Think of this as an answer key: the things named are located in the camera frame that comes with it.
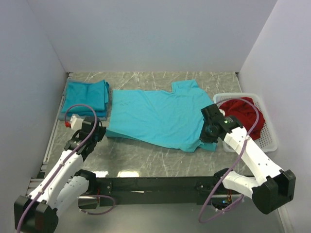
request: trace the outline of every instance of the black base bar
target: black base bar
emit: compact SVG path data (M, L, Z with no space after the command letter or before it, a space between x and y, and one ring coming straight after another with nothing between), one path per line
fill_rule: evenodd
M117 204L203 204L217 179L213 176L97 178L100 194L113 197ZM227 199L228 190L219 186L215 195ZM101 198L100 206L111 206Z

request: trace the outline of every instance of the stack of folded clothes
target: stack of folded clothes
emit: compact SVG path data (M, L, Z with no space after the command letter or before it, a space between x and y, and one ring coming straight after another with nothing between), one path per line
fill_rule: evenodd
M102 80L98 83L84 83L68 79L64 91L65 102L58 116L65 120L65 112L74 104L87 104L91 106L100 120L106 120L109 102L109 83ZM84 106L77 106L69 110L68 116L77 114L80 117L92 116L93 113Z

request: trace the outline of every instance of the cable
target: cable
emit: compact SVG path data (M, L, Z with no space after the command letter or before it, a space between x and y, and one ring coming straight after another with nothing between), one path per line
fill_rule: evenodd
M92 136L92 134L94 133L95 129L96 129L96 124L97 124L97 115L96 115L96 112L94 111L94 109L91 107L91 106L88 106L86 104L82 104L82 103L79 103L79 104L74 104L73 106L71 106L69 109L67 109L66 113L65 113L65 122L66 122L66 116L68 114L68 111L73 108L73 107L76 107L76 106L84 106L84 107L87 107L89 108L93 114L94 114L94 117L95 117L95 122L94 122L94 125L93 125L93 128L91 130L91 132L86 136L86 138L75 148L73 149L72 152L70 152L67 157L63 160L62 164L64 165L67 160L81 147L83 146L83 144ZM22 216L20 217L20 220L18 222L18 225L17 225L17 233L20 233L21 231L21 226L23 224L23 221L28 213L28 211L30 210L30 208L32 207L32 205L38 200L38 198L43 194L44 190L46 190L46 188L51 184L51 182L53 181L53 179L56 177L56 175L59 173L59 171L61 170L61 168L63 167L63 165L59 165L59 167L56 169L56 171L51 175L51 177L49 178L49 180L46 182L46 184L42 187L42 189L38 192L38 194L34 197L34 199L29 203L29 205L27 206L27 208L24 210Z
M85 210L82 210L80 209L81 212L87 214L87 215L104 215L104 214L107 214L108 212L112 211L112 209L115 207L116 205L116 200L113 198L113 197L110 197L110 196L106 196L106 195L88 195L89 197L99 197L99 198L108 198L110 200L112 200L112 206L109 210L106 210L104 212L101 212L101 213L90 213L88 211L85 211Z
M227 211L232 210L233 208L235 208L240 202L241 200L243 200L244 195L241 195L238 199L236 199L233 203L231 203L230 205L228 205L226 208L224 208L223 210L221 210L219 213L215 214L213 217L210 217L207 220L202 220L202 215L205 211L205 208L207 206L207 204L209 203L209 201L211 200L212 196L214 195L214 193L216 192L217 188L219 187L219 185L223 182L223 180L225 179L225 177L233 170L233 168L238 164L238 162L241 160L242 155L244 154L245 148L246 148L246 144L247 144L247 140L249 139L249 135L250 133L253 131L253 129L255 128L255 126L257 125L258 121L259 121L259 112L258 109L249 101L244 100L242 98L229 98L229 99L225 99L225 100L221 100L218 101L216 104L228 101L228 100L242 100L246 103L248 103L256 112L256 120L255 123L253 124L253 126L249 129L249 131L246 134L243 146L242 146L242 150L237 158L237 160L234 162L234 164L229 168L229 170L220 178L220 180L216 183L216 185L214 186L214 188L212 189L211 193L209 194L208 198L206 199L206 201L204 202L201 211L199 213L199 222L200 223L207 223L209 221L214 220L215 218L219 217L220 215L224 214Z

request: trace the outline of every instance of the white side wall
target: white side wall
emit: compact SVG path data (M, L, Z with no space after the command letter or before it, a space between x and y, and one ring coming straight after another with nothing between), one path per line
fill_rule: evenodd
M286 205L297 233L311 232L311 1L278 0L239 75L264 101L279 139L275 161L296 174Z
M66 71L240 71L276 0L27 0Z
M0 231L38 172L66 73L26 0L0 1Z

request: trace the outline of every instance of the red tag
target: red tag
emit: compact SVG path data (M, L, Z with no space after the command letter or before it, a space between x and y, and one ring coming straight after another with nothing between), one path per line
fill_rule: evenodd
M65 126L66 126L67 128L70 128L70 127L71 127L70 122L69 122L69 121L65 122Z

